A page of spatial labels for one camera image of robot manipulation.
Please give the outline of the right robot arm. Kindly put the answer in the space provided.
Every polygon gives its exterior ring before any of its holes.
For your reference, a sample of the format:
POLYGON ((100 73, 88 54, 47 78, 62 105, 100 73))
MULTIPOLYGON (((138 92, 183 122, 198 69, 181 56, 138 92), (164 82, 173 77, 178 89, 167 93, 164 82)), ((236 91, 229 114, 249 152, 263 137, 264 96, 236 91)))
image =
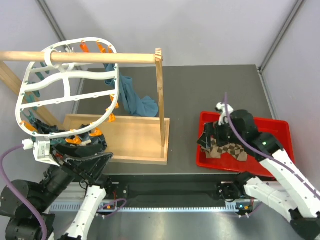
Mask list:
POLYGON ((257 200, 286 219, 305 240, 320 235, 320 192, 292 160, 287 122, 254 117, 218 103, 200 115, 196 164, 237 172, 217 185, 218 196, 234 202, 257 200))

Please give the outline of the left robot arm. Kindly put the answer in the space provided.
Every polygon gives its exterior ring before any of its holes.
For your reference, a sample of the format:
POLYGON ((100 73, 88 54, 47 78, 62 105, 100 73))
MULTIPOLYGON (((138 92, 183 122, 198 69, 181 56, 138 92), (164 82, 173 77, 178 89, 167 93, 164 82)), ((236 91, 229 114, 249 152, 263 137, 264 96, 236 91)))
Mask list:
POLYGON ((0 214, 8 217, 6 240, 48 240, 53 236, 55 215, 46 210, 74 181, 96 188, 102 198, 114 191, 111 181, 102 172, 113 158, 106 145, 68 146, 53 145, 50 156, 54 160, 39 183, 28 180, 9 180, 3 167, 0 174, 6 183, 0 194, 0 214))

